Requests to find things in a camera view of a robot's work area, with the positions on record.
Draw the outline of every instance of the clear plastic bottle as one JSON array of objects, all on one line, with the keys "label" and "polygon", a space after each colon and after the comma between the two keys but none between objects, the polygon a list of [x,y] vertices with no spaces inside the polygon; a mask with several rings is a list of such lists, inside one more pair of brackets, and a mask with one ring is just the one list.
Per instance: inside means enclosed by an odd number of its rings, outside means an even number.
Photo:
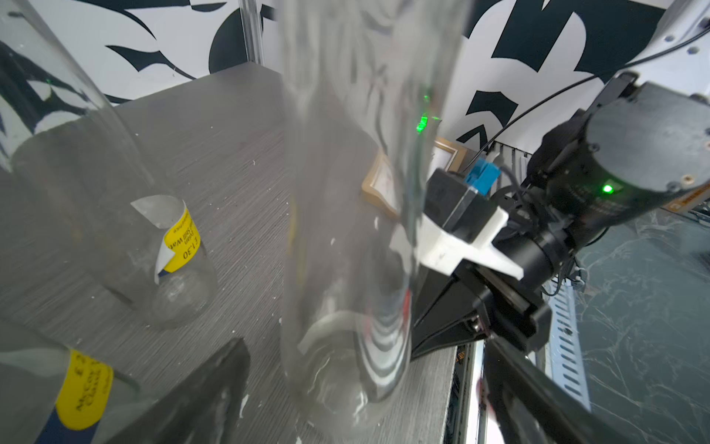
[{"label": "clear plastic bottle", "polygon": [[286,1],[293,175],[281,359],[308,421],[349,437],[410,359],[425,174],[470,1]]},{"label": "clear plastic bottle", "polygon": [[3,442],[59,442],[59,436],[65,436],[71,438],[66,442],[99,444],[152,405],[153,400],[126,375],[32,330],[0,320]]},{"label": "clear plastic bottle", "polygon": [[0,167],[148,324],[195,318],[217,277],[184,202],[26,0],[1,2],[0,22]]}]

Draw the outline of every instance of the picture frame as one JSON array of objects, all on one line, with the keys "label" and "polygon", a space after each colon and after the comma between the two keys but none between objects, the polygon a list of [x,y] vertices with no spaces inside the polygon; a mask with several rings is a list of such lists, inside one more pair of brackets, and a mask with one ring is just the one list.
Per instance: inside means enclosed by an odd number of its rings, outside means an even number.
[{"label": "picture frame", "polygon": [[427,179],[432,177],[437,168],[457,172],[461,168],[467,152],[468,149],[465,146],[449,142],[443,137],[437,137],[432,147],[432,159]]},{"label": "picture frame", "polygon": [[377,153],[370,171],[362,182],[363,198],[381,208],[389,217],[396,219],[400,214],[400,203],[395,191],[394,175],[389,157],[382,151]]}]

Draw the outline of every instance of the green laser dot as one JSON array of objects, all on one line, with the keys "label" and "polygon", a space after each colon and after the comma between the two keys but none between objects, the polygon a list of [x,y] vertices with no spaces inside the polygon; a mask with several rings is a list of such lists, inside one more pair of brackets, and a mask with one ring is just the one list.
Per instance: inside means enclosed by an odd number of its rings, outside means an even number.
[{"label": "green laser dot", "polygon": [[429,121],[429,116],[427,113],[422,114],[421,120],[419,120],[419,124],[417,125],[417,133],[421,133],[424,131],[424,128],[427,127],[427,122]]}]

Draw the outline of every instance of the gray countertop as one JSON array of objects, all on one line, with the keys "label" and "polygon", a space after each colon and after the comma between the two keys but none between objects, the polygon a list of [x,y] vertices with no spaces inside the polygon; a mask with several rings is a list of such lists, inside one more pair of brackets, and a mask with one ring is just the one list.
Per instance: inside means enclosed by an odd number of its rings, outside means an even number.
[{"label": "gray countertop", "polygon": [[[0,318],[103,360],[156,396],[242,336],[251,370],[236,442],[331,442],[300,419],[280,365],[289,182],[279,74],[247,63],[116,110],[187,202],[217,268],[214,303],[185,327],[146,327],[54,246],[1,172]],[[453,365],[453,349],[414,362],[392,411],[356,442],[440,443]]]},{"label": "gray countertop", "polygon": [[634,443],[710,442],[710,229],[653,210],[577,257],[592,413]]}]

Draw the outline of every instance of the yellow label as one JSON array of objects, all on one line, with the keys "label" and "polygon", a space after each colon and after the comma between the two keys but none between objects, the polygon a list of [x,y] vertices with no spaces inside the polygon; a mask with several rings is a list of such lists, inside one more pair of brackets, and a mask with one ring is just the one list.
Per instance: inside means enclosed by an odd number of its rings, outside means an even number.
[{"label": "yellow label", "polygon": [[187,207],[177,224],[173,225],[165,234],[163,241],[169,249],[175,252],[175,256],[164,268],[169,273],[180,269],[195,255],[200,247],[201,238]]},{"label": "yellow label", "polygon": [[109,402],[113,380],[111,367],[72,350],[67,376],[55,404],[62,424],[78,431],[99,422]]}]

